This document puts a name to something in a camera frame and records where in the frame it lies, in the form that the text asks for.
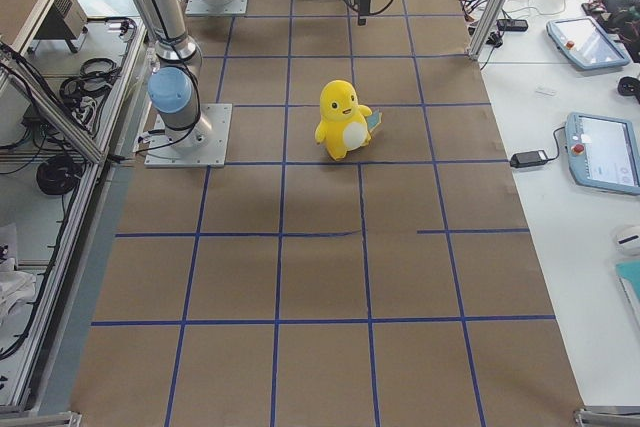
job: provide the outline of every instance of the blue joint cap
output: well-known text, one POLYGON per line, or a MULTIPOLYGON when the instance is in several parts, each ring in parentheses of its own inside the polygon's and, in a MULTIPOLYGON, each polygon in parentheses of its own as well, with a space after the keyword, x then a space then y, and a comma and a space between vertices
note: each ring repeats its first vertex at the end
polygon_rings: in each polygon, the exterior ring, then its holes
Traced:
POLYGON ((163 67, 149 79, 147 92, 153 105, 163 114, 180 112, 191 100, 191 79, 176 67, 163 67))

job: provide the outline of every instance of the toy head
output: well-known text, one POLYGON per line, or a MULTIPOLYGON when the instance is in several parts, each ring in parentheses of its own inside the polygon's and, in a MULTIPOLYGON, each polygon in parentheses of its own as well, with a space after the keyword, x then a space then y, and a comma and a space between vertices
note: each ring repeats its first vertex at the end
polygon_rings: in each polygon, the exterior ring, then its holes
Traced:
POLYGON ((348 120, 358 110, 358 96, 349 82, 332 80, 320 94, 320 114, 334 122, 348 120))

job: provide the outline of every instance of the toy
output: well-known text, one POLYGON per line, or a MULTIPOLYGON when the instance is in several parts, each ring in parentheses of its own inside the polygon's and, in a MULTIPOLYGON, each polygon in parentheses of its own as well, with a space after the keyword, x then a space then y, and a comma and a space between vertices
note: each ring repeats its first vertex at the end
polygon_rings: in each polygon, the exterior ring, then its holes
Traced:
POLYGON ((344 159, 348 151, 368 145, 371 132, 380 123, 380 113, 359 105, 353 85, 344 80, 333 80, 322 89, 320 116, 316 142, 324 143, 333 160, 344 159))

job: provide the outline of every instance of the tablet screen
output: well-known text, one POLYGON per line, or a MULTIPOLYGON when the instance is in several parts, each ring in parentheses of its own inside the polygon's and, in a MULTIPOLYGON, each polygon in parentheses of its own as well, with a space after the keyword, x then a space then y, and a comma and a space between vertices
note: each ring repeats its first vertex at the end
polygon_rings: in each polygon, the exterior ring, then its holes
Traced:
POLYGON ((580 57, 586 64, 601 64, 624 57, 604 38, 589 19, 556 22, 562 44, 572 41, 572 55, 580 57))
POLYGON ((627 125, 610 120, 580 117, 581 141, 587 155, 587 177, 591 180, 638 185, 627 125))

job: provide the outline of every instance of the toy's white belly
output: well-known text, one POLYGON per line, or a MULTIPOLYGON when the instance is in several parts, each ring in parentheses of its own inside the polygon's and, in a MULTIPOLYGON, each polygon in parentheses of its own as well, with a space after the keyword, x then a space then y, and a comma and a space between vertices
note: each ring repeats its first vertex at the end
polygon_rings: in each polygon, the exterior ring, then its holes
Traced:
POLYGON ((347 150, 355 150, 361 147, 367 138, 367 128, 359 122, 351 122, 342 132, 342 141, 347 150))

